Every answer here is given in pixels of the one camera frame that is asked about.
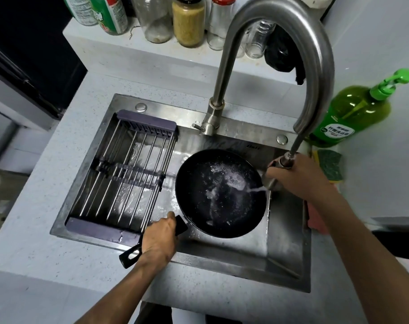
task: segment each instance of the faucet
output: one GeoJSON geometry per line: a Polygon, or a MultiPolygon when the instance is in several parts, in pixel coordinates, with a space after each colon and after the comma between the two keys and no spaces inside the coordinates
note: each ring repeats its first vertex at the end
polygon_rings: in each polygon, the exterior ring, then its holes
{"type": "Polygon", "coordinates": [[[303,60],[306,74],[306,99],[302,113],[293,126],[297,137],[276,167],[292,168],[296,151],[304,138],[323,119],[334,87],[334,58],[331,44],[320,21],[300,0],[249,0],[234,16],[227,31],[213,97],[201,125],[192,126],[205,135],[214,135],[220,126],[224,94],[233,70],[236,53],[245,30],[254,22],[267,19],[281,26],[293,39],[303,60]]]}

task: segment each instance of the person's right arm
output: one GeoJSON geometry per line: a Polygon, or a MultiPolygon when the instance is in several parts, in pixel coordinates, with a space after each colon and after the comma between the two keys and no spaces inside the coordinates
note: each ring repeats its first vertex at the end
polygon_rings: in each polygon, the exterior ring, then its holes
{"type": "Polygon", "coordinates": [[[291,193],[310,202],[325,222],[370,324],[409,324],[409,273],[333,188],[320,167],[298,154],[290,170],[270,167],[291,193]]]}

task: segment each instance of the person's left hand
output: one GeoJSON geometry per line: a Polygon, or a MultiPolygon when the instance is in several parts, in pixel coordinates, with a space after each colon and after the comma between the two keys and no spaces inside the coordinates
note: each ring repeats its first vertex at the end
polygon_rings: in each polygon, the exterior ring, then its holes
{"type": "Polygon", "coordinates": [[[158,270],[163,269],[176,252],[175,229],[176,219],[172,211],[168,212],[167,218],[148,226],[143,234],[140,259],[155,262],[158,270]]]}

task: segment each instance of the green soap bottle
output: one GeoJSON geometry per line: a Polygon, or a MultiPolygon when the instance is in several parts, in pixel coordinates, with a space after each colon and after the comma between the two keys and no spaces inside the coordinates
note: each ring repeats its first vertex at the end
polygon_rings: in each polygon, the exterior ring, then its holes
{"type": "Polygon", "coordinates": [[[325,119],[305,140],[314,146],[328,148],[381,122],[391,112],[387,98],[395,92],[396,84],[407,83],[409,69],[400,69],[373,88],[345,88],[332,99],[325,119]]]}

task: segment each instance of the frying pan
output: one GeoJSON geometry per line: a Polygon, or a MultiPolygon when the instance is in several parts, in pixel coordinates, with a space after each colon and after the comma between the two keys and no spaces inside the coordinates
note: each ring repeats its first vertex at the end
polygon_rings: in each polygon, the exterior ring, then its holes
{"type": "MultiPolygon", "coordinates": [[[[188,229],[188,226],[186,226],[185,222],[183,221],[182,217],[180,215],[175,217],[176,219],[176,229],[175,229],[175,236],[178,236],[179,234],[185,232],[188,229]]],[[[124,268],[129,268],[132,265],[134,265],[137,261],[138,258],[142,255],[142,241],[143,241],[143,234],[140,235],[140,239],[138,240],[138,243],[123,252],[122,254],[119,255],[119,260],[122,263],[122,266],[124,268]],[[132,256],[132,254],[138,250],[138,254],[136,256],[132,256]]]]}
{"type": "Polygon", "coordinates": [[[220,149],[189,157],[176,176],[175,194],[185,217],[199,230],[236,238],[254,229],[266,210],[259,173],[239,155],[220,149]]]}

